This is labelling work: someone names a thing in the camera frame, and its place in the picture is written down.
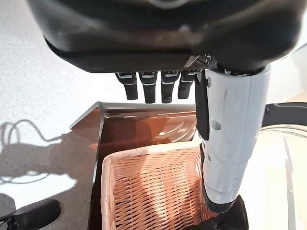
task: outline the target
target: woven basket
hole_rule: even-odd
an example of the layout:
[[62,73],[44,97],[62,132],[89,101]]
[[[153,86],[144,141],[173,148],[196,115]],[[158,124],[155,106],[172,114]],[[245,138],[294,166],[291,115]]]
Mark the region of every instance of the woven basket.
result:
[[198,142],[153,145],[105,157],[103,230],[181,230],[215,217],[204,205]]

